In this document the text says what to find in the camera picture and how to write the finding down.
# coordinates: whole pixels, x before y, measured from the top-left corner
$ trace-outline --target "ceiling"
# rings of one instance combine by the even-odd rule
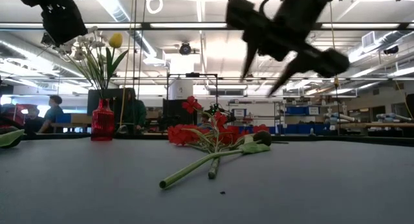
[[[120,0],[127,13],[131,13],[131,7],[134,0]],[[258,9],[262,0],[249,0],[256,4]],[[334,0],[332,2],[332,16],[330,6],[327,5],[319,22],[330,22],[331,18],[335,23],[338,22],[405,22],[414,20],[414,0]],[[75,0],[82,18],[85,23],[113,23],[114,19],[105,10],[102,3],[97,0]],[[162,10],[157,14],[150,14],[145,7],[146,0],[136,0],[136,22],[198,22],[197,2],[196,0],[163,0]],[[281,0],[270,0],[265,6],[265,14],[273,16],[280,4]],[[226,14],[227,0],[202,0],[201,5],[204,11],[201,13],[202,21],[206,22],[224,22]],[[153,9],[158,8],[157,1],[151,2]],[[0,0],[0,23],[41,23],[41,9],[38,6],[30,8],[24,5],[20,0]],[[113,31],[104,31],[103,34],[110,36]],[[219,76],[238,77],[243,67],[244,57],[246,54],[246,43],[241,39],[242,32],[235,30],[206,30],[203,31],[205,38],[204,54],[206,57],[206,72],[217,73]],[[367,34],[367,31],[336,31],[332,36],[331,31],[311,32],[308,41],[320,50],[333,47],[344,54],[349,54],[350,49],[361,44],[361,37]],[[120,50],[127,50],[128,45],[134,45],[131,38],[126,32],[124,35],[124,43]],[[162,49],[167,53],[167,57],[178,52],[177,45],[183,41],[188,41],[192,48],[200,49],[200,32],[198,30],[147,30],[143,31],[144,38],[148,43],[156,49]],[[12,35],[40,49],[45,49],[45,53],[55,55],[53,62],[60,62],[56,56],[56,52],[52,49],[46,49],[40,43],[42,30],[11,30],[0,34],[0,41],[3,37],[5,40],[8,35]],[[413,46],[411,38],[406,38],[400,42],[400,55],[410,53]],[[133,58],[130,57],[128,66],[126,60],[120,64],[118,68],[119,75],[123,76],[125,70],[129,72],[135,68],[136,74],[141,70],[141,76],[165,76],[167,69],[164,66],[146,65],[141,62],[140,54],[135,54],[135,64]],[[382,61],[391,60],[397,55],[383,55]],[[353,64],[355,73],[368,69],[379,64],[378,53],[372,53],[369,56],[358,60]],[[275,60],[265,57],[257,57],[253,66],[252,74],[254,76],[271,77],[278,76],[283,71],[285,62],[276,62]],[[195,64],[195,71],[201,72],[202,66],[200,61]],[[299,74],[298,76],[314,76],[313,73]],[[226,84],[236,83],[238,81],[226,81]],[[121,85],[123,81],[115,81],[116,85]],[[154,81],[142,80],[143,84],[153,84]]]

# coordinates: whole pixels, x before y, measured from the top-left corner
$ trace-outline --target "green stem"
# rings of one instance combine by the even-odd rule
[[[192,147],[192,148],[194,148],[194,149],[196,149],[196,150],[199,150],[201,152],[208,153],[208,150],[207,149],[204,149],[204,148],[202,148],[200,146],[196,146],[196,145],[193,145],[193,144],[187,144],[187,145],[190,146],[190,147]]]
[[[167,188],[168,186],[172,185],[173,183],[175,183],[179,179],[181,179],[184,176],[188,175],[190,172],[197,169],[199,166],[201,166],[204,163],[208,162],[210,159],[214,159],[216,157],[227,156],[227,155],[238,154],[238,153],[243,153],[243,150],[233,150],[233,151],[227,151],[227,152],[211,153],[211,154],[203,157],[202,159],[199,159],[198,161],[193,162],[192,164],[188,165],[187,167],[179,170],[178,172],[174,173],[173,175],[163,179],[159,184],[160,188],[162,188],[162,189]]]
[[[208,178],[215,179],[217,173],[219,172],[219,165],[220,165],[220,157],[213,159],[212,165],[210,166],[210,170],[208,171]]]

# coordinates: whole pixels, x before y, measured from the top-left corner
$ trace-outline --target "red vase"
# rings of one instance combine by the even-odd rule
[[[109,100],[100,99],[98,109],[92,113],[92,135],[93,141],[112,140],[115,129],[114,112],[109,109]]]

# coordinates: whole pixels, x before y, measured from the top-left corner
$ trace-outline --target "gray table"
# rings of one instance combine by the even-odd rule
[[[158,187],[203,155],[163,140],[22,142],[0,150],[0,223],[414,222],[414,148],[273,144],[223,159],[216,180],[206,164]]]

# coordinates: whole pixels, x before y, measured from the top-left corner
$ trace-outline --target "person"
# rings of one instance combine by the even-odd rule
[[[209,116],[207,114],[202,114],[201,115],[201,123],[200,123],[200,125],[201,124],[207,124],[209,119],[210,118],[209,118]]]
[[[122,122],[128,127],[129,133],[141,133],[147,117],[147,109],[141,100],[137,100],[132,91],[127,91]]]
[[[25,119],[25,133],[33,134],[37,133],[44,123],[44,119],[39,117],[39,109],[37,107],[30,107],[27,110],[27,116]]]
[[[38,133],[54,133],[52,123],[56,122],[56,117],[63,114],[62,108],[59,106],[62,98],[58,95],[52,95],[49,99],[50,109],[47,110],[45,121]],[[63,128],[56,128],[56,133],[63,133]]]

